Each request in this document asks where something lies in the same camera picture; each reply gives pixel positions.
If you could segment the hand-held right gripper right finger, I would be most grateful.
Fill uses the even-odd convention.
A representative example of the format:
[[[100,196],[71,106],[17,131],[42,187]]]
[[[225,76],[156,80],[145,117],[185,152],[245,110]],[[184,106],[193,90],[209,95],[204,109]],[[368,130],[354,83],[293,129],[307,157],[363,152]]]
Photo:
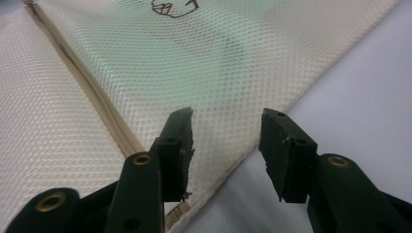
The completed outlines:
[[[379,190],[350,158],[317,147],[289,116],[263,110],[266,172],[280,200],[307,206],[314,233],[412,233],[412,204]]]

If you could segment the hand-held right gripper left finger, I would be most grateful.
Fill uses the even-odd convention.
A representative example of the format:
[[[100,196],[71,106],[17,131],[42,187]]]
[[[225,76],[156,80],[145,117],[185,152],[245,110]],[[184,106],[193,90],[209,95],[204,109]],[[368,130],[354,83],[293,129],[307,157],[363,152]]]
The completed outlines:
[[[171,113],[151,148],[125,160],[104,233],[165,232],[164,204],[187,193],[192,114],[190,107]]]

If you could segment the beige mesh laundry bag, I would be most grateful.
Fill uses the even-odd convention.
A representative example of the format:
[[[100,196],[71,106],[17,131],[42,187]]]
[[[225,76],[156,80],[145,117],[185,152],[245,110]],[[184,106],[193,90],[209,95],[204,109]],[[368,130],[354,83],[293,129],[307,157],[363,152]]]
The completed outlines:
[[[0,233],[34,195],[115,181],[194,110],[182,233],[289,109],[398,0],[41,0],[0,12]]]

